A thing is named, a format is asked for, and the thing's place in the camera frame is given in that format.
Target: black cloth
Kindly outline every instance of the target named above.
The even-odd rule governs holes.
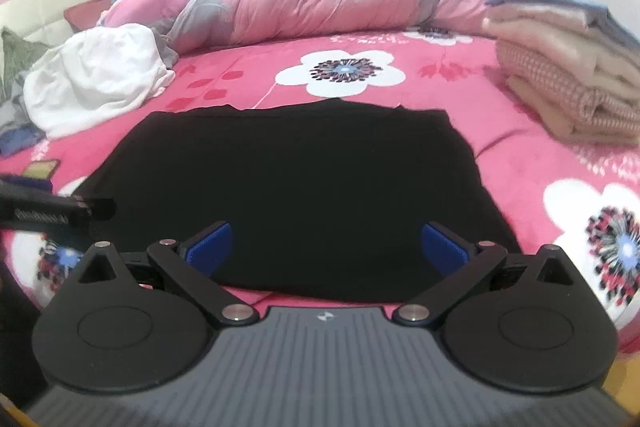
[[[93,239],[120,251],[228,221],[222,284],[352,302],[399,302],[438,277],[420,230],[519,251],[443,111],[325,100],[269,110],[153,113],[80,194],[114,198]]]
[[[0,281],[0,393],[24,407],[47,386],[31,350],[31,333],[40,312],[3,261]]]

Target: white flower pattern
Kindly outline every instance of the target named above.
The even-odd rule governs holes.
[[[456,33],[438,29],[421,30],[415,28],[412,31],[405,32],[403,35],[411,39],[427,41],[429,44],[437,44],[438,46],[455,46],[458,43],[471,44],[474,41],[466,35],[457,35]]]
[[[402,33],[352,33],[332,35],[329,40],[334,44],[357,42],[358,44],[408,44],[410,41]]]
[[[551,221],[564,233],[555,240],[618,329],[640,311],[640,198],[620,184],[600,194],[576,179],[550,184],[543,197]]]
[[[49,152],[49,145],[50,142],[46,138],[37,143],[34,146],[33,151],[31,151],[31,161],[39,162],[41,160],[44,160],[44,158],[46,158],[47,156],[47,153]]]
[[[574,145],[571,149],[580,164],[596,176],[613,174],[626,183],[640,184],[640,150],[592,144]]]
[[[305,55],[302,64],[281,71],[276,83],[281,86],[303,86],[309,94],[322,98],[354,96],[367,86],[397,86],[406,76],[389,64],[394,56],[382,51],[366,51],[350,55],[342,50]]]

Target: folded blanket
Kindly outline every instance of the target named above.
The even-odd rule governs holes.
[[[573,121],[560,107],[546,100],[526,80],[512,75],[507,86],[541,118],[549,133],[566,143],[601,142],[637,146],[638,135],[604,132],[600,126],[580,124]]]
[[[574,32],[533,19],[496,22],[485,19],[485,31],[530,48],[571,73],[588,87],[640,102],[640,70],[626,58]]]
[[[585,28],[597,28],[625,48],[640,51],[640,41],[631,31],[621,25],[603,4],[581,0],[488,0],[488,6],[503,6],[518,3],[543,5],[554,9],[577,9],[582,12]]]
[[[614,53],[622,55],[640,68],[640,50],[627,48],[602,32],[601,29],[591,26],[588,14],[581,8],[549,5],[542,2],[542,0],[539,4],[533,2],[510,2],[487,7],[486,16],[496,22],[535,19],[565,30],[580,33],[593,41],[599,42]]]
[[[524,46],[498,40],[496,55],[505,71],[526,78],[534,89],[574,121],[640,134],[640,107],[601,89],[586,87],[548,58]]]

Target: bed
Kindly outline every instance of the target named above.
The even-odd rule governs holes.
[[[347,87],[330,78],[312,82],[314,71],[327,63],[348,65],[356,74],[371,63],[379,70],[375,76],[363,73],[361,81]],[[640,294],[630,303],[607,299],[585,233],[590,217],[607,206],[640,215],[640,150],[567,146],[550,138],[538,117],[507,89],[492,40],[417,29],[350,32],[182,54],[174,70],[175,80],[165,92],[139,109],[73,136],[44,140],[2,160],[1,171],[20,173],[33,161],[56,158],[60,167],[52,179],[54,189],[71,194],[154,111],[225,104],[262,109],[332,97],[385,107],[442,108],[474,150],[484,185],[522,249],[535,253],[545,243],[561,245],[615,322],[621,352],[640,351]],[[46,306],[55,289],[37,275],[46,238],[4,231],[2,242],[20,286]],[[348,305],[232,291],[262,314],[274,305]]]

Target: clothing pile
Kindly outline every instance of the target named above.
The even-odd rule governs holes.
[[[489,0],[508,86],[564,142],[640,144],[640,41],[599,4]]]
[[[140,107],[174,79],[177,54],[139,24],[91,28],[49,49],[2,29],[0,156]]]
[[[49,47],[28,42],[9,28],[0,30],[0,156],[11,156],[35,145],[41,131],[30,120],[24,103],[24,78]]]

